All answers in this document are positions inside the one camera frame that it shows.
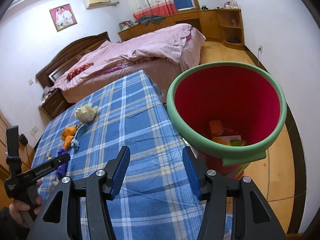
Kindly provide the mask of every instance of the bucket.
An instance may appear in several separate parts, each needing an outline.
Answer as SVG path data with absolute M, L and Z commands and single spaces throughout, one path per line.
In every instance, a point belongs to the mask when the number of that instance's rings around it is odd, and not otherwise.
M 264 70 L 238 62 L 215 62 L 191 68 L 171 84 L 169 117 L 180 135 L 198 150 L 209 169 L 236 177 L 250 162 L 266 158 L 287 113 L 284 93 Z M 236 131 L 245 146 L 209 139 L 209 122 L 220 120 Z

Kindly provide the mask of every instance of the blue plaid tablecloth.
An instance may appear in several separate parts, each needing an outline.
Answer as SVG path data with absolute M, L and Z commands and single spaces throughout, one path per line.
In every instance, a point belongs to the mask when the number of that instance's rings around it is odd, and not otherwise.
M 39 143 L 33 167 L 55 157 L 62 148 L 62 131 L 80 124 L 77 107 L 92 103 L 99 111 L 82 136 L 79 150 L 70 150 L 67 175 L 85 178 L 114 159 L 123 145 L 131 151 L 120 194 L 108 201 L 117 239 L 197 239 L 205 203 L 193 195 L 182 162 L 185 143 L 162 104 L 163 95 L 143 71 L 121 78 L 79 101 L 52 120 Z M 39 193 L 46 200 L 56 181 L 43 178 Z M 230 235 L 231 221 L 225 237 Z M 84 239 L 90 239 L 85 199 L 81 199 Z

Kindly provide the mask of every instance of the wall socket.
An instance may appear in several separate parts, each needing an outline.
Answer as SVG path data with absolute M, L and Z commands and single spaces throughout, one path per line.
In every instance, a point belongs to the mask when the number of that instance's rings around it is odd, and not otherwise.
M 31 136 L 34 137 L 34 136 L 36 135 L 37 131 L 38 131 L 38 127 L 35 126 L 35 127 L 30 131 Z

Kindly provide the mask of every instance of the bride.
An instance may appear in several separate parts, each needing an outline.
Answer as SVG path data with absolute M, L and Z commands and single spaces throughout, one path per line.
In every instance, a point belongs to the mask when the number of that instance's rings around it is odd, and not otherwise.
M 58 28 L 62 28 L 67 25 L 60 9 L 58 9 L 56 12 L 56 24 Z

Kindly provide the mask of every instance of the air conditioner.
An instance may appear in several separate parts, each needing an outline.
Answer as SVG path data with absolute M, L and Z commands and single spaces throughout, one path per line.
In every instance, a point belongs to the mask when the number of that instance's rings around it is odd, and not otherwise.
M 100 6 L 110 5 L 110 0 L 85 0 L 84 6 L 86 9 L 91 9 Z

